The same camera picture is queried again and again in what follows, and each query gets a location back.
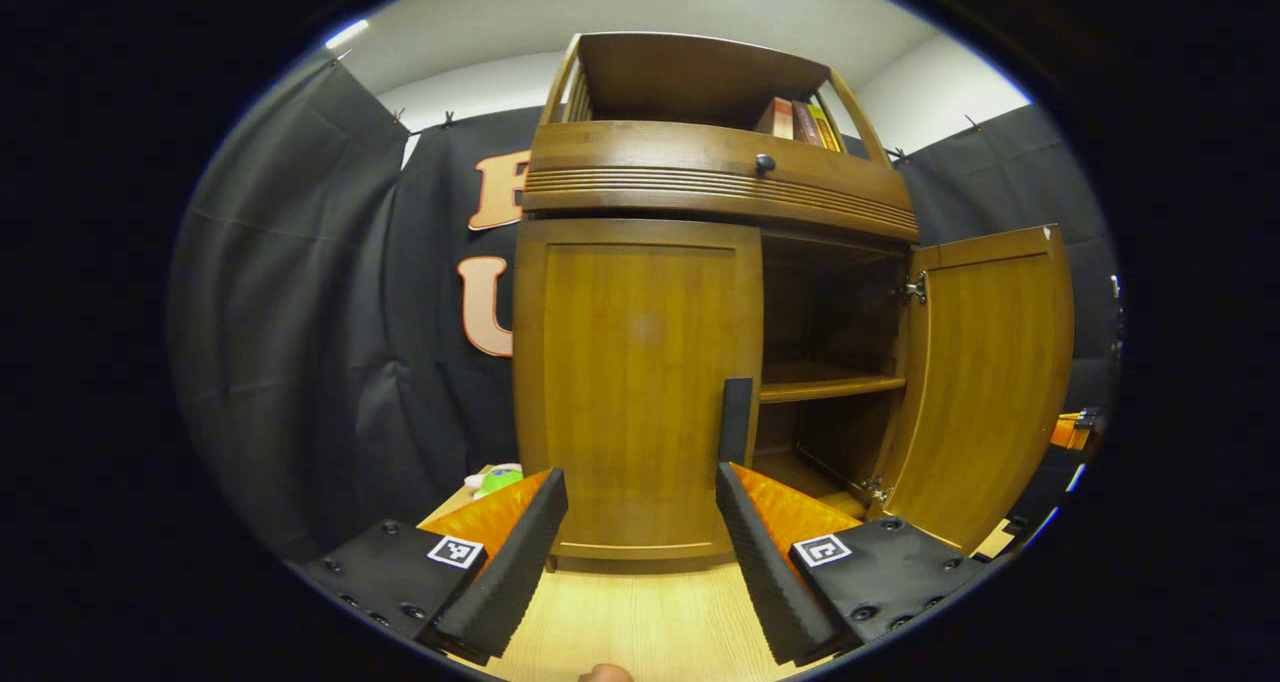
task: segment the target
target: book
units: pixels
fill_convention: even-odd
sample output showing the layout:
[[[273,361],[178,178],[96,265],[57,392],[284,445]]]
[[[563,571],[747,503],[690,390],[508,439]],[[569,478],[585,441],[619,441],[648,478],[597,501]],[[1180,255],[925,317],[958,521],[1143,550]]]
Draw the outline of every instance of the book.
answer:
[[[813,122],[813,113],[809,111],[809,102],[800,102],[800,100],[794,100],[791,107],[795,113],[795,139],[804,141],[804,143],[814,146],[826,146],[822,143],[822,132],[818,131],[818,124]]]
[[[809,113],[813,114],[814,125],[818,127],[818,134],[822,136],[822,146],[840,152],[840,141],[836,139],[836,129],[831,125],[827,113],[823,113],[818,104],[810,104]]]
[[[792,122],[791,102],[785,99],[773,99],[760,120],[755,123],[755,132],[763,136],[776,136],[776,138],[795,139],[795,122]]]

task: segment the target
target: wooden cabinet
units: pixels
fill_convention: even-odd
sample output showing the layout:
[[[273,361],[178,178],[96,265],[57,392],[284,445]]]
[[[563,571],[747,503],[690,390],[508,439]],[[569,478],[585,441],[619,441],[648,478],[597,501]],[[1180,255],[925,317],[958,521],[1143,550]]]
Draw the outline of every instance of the wooden cabinet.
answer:
[[[822,90],[870,159],[750,131],[774,95],[827,105]],[[517,443],[526,468],[564,470],[556,554],[730,549],[713,486],[724,377],[754,381],[748,464],[792,450],[869,517],[965,553],[1043,454],[1071,357],[1060,232],[913,248],[906,186],[822,64],[576,36],[524,209]]]

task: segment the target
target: open cabinet door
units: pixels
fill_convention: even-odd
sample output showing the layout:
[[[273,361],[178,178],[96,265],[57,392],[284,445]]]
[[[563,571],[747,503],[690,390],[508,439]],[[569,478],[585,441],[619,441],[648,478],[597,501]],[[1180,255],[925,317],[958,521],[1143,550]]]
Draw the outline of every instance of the open cabinet door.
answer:
[[[906,390],[883,514],[968,555],[1044,454],[1066,395],[1074,307],[1056,225],[916,250]]]

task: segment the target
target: drawer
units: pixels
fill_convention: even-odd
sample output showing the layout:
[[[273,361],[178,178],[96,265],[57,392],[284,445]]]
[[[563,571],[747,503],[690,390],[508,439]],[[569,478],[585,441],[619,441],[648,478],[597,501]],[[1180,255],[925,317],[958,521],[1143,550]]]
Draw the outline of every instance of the drawer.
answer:
[[[773,170],[758,171],[767,154]],[[888,168],[795,139],[684,122],[540,125],[527,212],[681,209],[813,221],[918,243],[906,182]]]

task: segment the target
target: white wall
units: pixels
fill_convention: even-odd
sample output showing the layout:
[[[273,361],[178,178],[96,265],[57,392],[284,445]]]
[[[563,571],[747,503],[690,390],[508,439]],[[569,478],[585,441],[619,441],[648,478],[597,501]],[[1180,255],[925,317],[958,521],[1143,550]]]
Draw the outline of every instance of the white wall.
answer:
[[[913,154],[922,146],[1023,107],[1030,100],[989,63],[947,35],[938,35],[854,90],[881,143]],[[852,123],[842,125],[854,134]]]
[[[462,120],[504,109],[540,107],[547,102],[562,56],[563,52],[526,54],[462,67],[389,91],[379,102],[393,113],[404,109],[401,120],[408,131],[440,125],[447,109],[452,109],[454,120]],[[974,122],[986,122],[1029,104],[1012,82],[947,35],[938,35],[887,64],[854,93],[876,125],[881,143],[887,148],[900,146],[906,154],[968,129],[965,114]],[[832,107],[840,131],[858,136],[844,107],[840,104]],[[416,136],[410,138],[406,161],[416,143]]]

